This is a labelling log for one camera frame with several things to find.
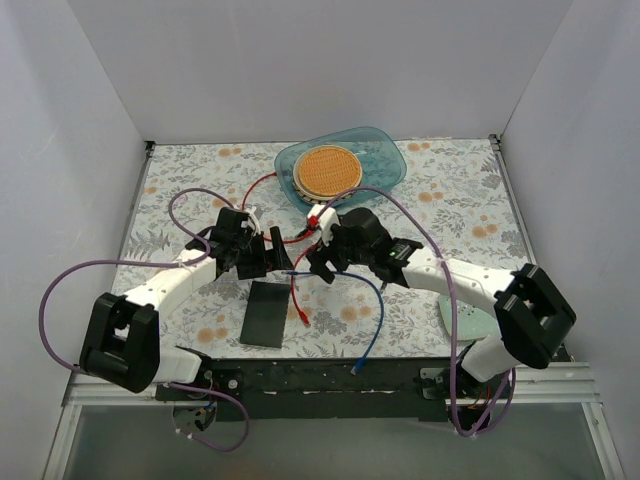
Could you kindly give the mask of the black network switch box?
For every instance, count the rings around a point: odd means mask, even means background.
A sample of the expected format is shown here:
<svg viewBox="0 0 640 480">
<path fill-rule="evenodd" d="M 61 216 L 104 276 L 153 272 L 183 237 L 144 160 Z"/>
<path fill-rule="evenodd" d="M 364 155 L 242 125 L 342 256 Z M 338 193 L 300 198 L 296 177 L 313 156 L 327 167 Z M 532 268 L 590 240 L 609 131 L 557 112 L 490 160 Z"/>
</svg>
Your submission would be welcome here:
<svg viewBox="0 0 640 480">
<path fill-rule="evenodd" d="M 283 344 L 290 287 L 283 283 L 254 281 L 240 334 L 240 343 L 280 349 Z"/>
</svg>

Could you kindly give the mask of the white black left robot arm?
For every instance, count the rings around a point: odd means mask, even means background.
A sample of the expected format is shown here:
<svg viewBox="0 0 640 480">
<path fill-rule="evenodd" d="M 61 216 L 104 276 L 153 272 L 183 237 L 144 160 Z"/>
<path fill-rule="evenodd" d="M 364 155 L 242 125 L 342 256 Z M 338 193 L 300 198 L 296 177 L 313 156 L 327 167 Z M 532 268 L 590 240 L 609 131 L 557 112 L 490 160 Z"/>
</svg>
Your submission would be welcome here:
<svg viewBox="0 0 640 480">
<path fill-rule="evenodd" d="M 292 268 L 278 227 L 263 234 L 250 213 L 224 207 L 170 268 L 122 295 L 104 293 L 95 301 L 79 367 L 133 393 L 153 383 L 176 382 L 188 398 L 203 399 L 213 386 L 211 373 L 201 367 L 204 356 L 163 347 L 161 321 L 230 270 L 244 280 Z"/>
</svg>

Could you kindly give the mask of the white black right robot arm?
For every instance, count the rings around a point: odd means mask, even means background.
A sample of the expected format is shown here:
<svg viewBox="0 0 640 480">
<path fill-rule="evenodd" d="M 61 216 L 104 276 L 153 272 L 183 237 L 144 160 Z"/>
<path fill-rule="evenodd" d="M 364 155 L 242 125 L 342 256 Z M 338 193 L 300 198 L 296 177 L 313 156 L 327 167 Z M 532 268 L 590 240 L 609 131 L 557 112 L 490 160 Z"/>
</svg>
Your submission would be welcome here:
<svg viewBox="0 0 640 480">
<path fill-rule="evenodd" d="M 496 320 L 497 332 L 465 348 L 455 366 L 435 378 L 446 394 L 475 397 L 518 365 L 547 368 L 576 323 L 568 301 L 537 265 L 503 270 L 444 260 L 420 242 L 391 236 L 367 208 L 340 215 L 316 205 L 307 220 L 321 233 L 307 259 L 325 282 L 352 265 L 366 266 L 384 283 L 447 294 Z"/>
</svg>

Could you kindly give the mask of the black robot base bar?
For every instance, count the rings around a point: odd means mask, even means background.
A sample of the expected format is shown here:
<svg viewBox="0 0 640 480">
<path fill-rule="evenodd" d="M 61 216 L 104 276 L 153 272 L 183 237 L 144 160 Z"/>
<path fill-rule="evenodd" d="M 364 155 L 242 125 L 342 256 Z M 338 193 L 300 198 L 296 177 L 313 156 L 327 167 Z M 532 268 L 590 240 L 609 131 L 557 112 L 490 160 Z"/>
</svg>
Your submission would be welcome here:
<svg viewBox="0 0 640 480">
<path fill-rule="evenodd" d="M 205 360 L 192 384 L 240 401 L 254 420 L 412 418 L 446 422 L 448 392 L 431 381 L 445 358 Z"/>
</svg>

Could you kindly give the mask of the orange woven round coaster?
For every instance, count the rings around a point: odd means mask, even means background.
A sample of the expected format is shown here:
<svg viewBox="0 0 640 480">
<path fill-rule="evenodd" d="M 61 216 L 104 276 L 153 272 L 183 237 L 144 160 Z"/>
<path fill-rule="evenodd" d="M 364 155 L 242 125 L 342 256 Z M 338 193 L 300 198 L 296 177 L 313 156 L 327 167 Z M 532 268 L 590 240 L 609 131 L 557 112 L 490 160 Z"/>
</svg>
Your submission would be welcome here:
<svg viewBox="0 0 640 480">
<path fill-rule="evenodd" d="M 350 150 L 328 145 L 302 154 L 296 163 L 295 174 L 306 192 L 328 197 L 357 186 L 363 176 L 363 167 Z"/>
</svg>

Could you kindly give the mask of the teal plastic container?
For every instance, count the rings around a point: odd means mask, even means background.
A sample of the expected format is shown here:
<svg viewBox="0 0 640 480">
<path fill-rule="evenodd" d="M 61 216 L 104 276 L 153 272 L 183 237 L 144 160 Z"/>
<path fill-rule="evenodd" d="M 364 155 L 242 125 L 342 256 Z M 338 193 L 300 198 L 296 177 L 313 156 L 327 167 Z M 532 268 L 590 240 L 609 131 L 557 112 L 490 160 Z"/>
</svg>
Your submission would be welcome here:
<svg viewBox="0 0 640 480">
<path fill-rule="evenodd" d="M 406 175 L 406 162 L 399 148 L 378 128 L 356 127 L 291 145 L 277 154 L 274 168 L 285 196 L 304 214 L 309 212 L 312 204 L 294 186 L 295 164 L 309 150 L 328 145 L 342 147 L 355 154 L 363 167 L 361 185 L 390 192 Z"/>
</svg>

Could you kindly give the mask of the floral patterned table mat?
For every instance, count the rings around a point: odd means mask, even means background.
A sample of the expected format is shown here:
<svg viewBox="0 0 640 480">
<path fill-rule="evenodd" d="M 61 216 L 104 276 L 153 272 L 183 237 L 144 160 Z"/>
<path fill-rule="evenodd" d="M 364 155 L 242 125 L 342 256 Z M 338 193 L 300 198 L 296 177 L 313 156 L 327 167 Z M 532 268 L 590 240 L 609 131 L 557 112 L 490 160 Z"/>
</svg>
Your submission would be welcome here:
<svg viewBox="0 0 640 480">
<path fill-rule="evenodd" d="M 368 207 L 396 237 L 435 242 L 449 258 L 518 269 L 528 259 L 502 172 L 488 140 L 419 139 L 398 145 L 407 172 L 390 198 Z M 274 177 L 279 143 L 160 145 L 152 153 L 124 243 L 127 265 L 113 291 L 151 276 L 150 264 L 173 260 L 190 232 L 212 225 L 226 203 L 255 206 L 263 227 L 286 238 L 304 215 Z M 364 267 L 326 284 L 303 276 L 288 307 L 280 349 L 240 343 L 250 285 L 223 275 L 195 293 L 160 324 L 166 346 L 214 358 L 445 357 L 449 335 L 438 297 L 388 286 Z"/>
</svg>

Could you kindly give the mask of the light green square plate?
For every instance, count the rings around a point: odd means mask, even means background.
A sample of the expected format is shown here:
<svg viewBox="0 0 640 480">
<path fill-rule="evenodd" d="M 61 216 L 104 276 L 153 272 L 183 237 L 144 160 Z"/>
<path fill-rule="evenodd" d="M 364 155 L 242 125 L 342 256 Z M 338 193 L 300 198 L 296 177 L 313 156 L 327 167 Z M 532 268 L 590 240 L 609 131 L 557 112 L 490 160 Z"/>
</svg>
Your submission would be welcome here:
<svg viewBox="0 0 640 480">
<path fill-rule="evenodd" d="M 438 308 L 444 328 L 452 333 L 453 317 L 451 299 L 438 297 Z M 497 320 L 485 311 L 457 301 L 457 339 L 461 342 L 479 341 L 499 332 Z"/>
</svg>

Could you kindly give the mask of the aluminium frame rail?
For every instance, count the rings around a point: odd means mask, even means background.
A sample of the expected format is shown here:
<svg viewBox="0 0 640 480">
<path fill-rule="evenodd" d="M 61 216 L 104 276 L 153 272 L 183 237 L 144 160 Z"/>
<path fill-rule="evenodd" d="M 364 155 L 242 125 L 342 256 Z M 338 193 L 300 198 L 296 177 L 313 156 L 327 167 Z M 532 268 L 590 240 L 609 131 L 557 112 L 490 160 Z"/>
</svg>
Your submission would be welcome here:
<svg viewBox="0 0 640 480">
<path fill-rule="evenodd" d="M 585 363 L 521 367 L 493 414 L 465 438 L 412 418 L 254 420 L 239 400 L 163 387 L 140 394 L 71 383 L 48 479 L 621 479 L 601 396 Z"/>
</svg>

